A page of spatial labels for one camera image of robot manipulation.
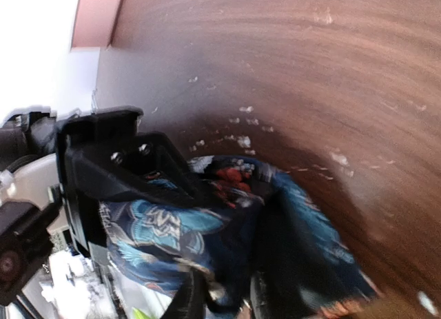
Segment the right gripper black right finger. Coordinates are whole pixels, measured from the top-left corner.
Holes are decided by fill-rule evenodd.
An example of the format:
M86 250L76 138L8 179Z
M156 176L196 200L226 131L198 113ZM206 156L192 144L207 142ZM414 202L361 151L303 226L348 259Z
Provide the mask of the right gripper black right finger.
M259 214L250 298L256 318L317 316L331 295L331 272L297 213L280 194Z

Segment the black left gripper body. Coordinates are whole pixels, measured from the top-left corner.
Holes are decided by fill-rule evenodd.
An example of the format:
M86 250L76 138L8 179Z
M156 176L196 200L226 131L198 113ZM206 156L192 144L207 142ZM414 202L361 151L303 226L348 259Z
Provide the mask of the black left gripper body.
M99 201L111 185L107 168L111 154L100 144L136 135L143 111L136 107L102 110L86 116L70 117L55 126L55 152L65 212L74 248L91 256L91 247L106 246L99 216Z

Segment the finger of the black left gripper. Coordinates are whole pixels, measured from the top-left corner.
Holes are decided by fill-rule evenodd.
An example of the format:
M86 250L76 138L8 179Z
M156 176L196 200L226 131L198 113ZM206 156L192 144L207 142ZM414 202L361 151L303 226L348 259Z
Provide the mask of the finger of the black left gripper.
M166 134L137 135L137 174L150 187L154 200L166 205L208 205L214 201L209 185L189 165Z
M120 164L111 160L112 151L68 150L65 155L66 176L72 187L99 201L122 202L145 199L162 204L149 194L150 187L137 174L139 153L133 152ZM197 205L172 205L195 207Z

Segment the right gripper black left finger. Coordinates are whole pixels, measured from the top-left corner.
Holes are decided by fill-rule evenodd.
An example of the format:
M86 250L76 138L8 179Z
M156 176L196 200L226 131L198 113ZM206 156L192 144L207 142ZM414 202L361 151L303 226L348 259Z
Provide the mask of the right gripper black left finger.
M191 269L161 319L204 319L206 293L204 275Z

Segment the navy floral patterned tie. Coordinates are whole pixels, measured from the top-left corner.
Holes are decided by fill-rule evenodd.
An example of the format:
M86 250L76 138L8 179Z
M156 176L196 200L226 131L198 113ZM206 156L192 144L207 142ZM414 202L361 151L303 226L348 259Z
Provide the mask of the navy floral patterned tie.
M249 300L252 305L252 256L259 214L270 198L280 194L289 212L297 213L306 223L331 272L329 300L321 304L317 316L310 318L352 315L378 298L378 289L362 272L337 230L290 175L241 156L196 157L189 168L213 191L216 201L209 210L221 219L222 226L204 236L199 253L173 254L155 244L135 247L107 239L109 259L124 276L148 289L175 296L188 272L197 269L204 275L212 298L207 317L235 317L242 301Z

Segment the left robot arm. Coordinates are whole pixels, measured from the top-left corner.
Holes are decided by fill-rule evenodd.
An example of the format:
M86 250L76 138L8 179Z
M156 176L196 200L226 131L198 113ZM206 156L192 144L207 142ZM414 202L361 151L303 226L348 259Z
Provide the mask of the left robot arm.
M163 133L140 133L133 107L58 121L12 115L1 126L1 256L29 262L50 250L60 216L74 248L95 257L107 239L199 253L222 226L215 199Z

